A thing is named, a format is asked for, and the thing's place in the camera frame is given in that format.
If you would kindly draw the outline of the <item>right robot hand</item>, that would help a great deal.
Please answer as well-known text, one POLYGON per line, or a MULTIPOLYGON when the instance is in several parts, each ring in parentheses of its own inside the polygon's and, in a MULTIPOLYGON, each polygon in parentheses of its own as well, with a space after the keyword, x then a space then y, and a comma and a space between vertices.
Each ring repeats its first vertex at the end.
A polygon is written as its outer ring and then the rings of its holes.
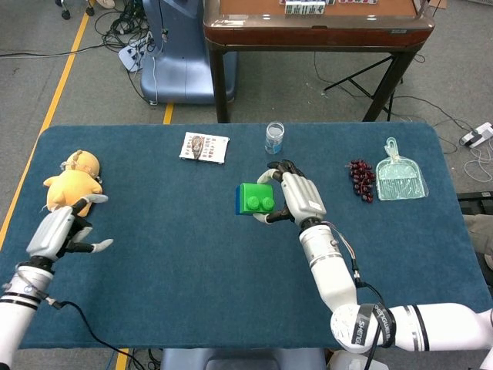
POLYGON ((306 228, 305 224, 319 224, 324 220, 327 211, 317 187, 292 161, 269 162, 267 168, 257 183, 278 181, 284 195, 284 207, 269 214, 254 213, 256 220, 263 224, 290 220, 301 229, 306 228))

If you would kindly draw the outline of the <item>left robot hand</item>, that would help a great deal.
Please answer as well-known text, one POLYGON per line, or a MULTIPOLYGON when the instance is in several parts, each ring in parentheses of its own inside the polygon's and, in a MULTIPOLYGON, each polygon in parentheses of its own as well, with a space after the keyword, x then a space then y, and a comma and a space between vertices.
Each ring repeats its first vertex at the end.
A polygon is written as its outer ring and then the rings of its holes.
POLYGON ((92 225, 78 213, 88 204, 104 203, 106 195, 90 194, 81 197, 71 206, 64 206, 48 214, 38 226, 27 246, 30 257, 44 257, 57 261, 65 253, 99 253, 113 243, 106 239, 87 244, 82 240, 92 231, 92 225))

